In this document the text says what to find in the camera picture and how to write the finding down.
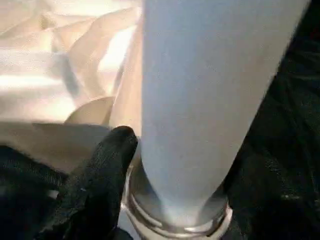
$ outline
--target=gloved finger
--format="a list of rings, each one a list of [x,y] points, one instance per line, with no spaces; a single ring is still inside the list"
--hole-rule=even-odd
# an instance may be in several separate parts
[[[74,170],[59,191],[56,206],[36,239],[110,239],[117,229],[127,168],[138,140],[117,127],[92,158]]]

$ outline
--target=white cylindrical tube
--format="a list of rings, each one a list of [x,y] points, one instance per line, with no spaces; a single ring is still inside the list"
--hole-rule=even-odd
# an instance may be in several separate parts
[[[204,223],[308,2],[145,1],[142,163],[167,224]]]

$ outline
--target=beige fabric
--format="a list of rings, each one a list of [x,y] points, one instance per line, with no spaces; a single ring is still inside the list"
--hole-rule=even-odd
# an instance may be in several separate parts
[[[0,1],[1,144],[66,172],[91,155],[109,131],[139,4]]]

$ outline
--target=silver base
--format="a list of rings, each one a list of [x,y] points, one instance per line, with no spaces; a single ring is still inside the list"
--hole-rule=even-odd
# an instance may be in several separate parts
[[[170,226],[150,216],[133,195],[133,173],[141,165],[141,160],[132,161],[126,176],[121,208],[125,211],[142,239],[220,239],[227,231],[233,211],[226,203],[222,211],[207,223],[192,227]]]

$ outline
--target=gloved hand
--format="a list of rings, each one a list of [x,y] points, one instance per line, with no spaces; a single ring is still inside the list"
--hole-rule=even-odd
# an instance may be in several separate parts
[[[137,143],[131,128],[117,127],[69,176],[0,146],[0,238],[132,239],[117,223]],[[48,190],[59,191],[56,200]]]
[[[130,127],[112,130],[91,159],[59,189],[54,208],[35,239],[108,240],[116,234],[131,239],[117,229],[117,223],[126,172],[137,144]]]

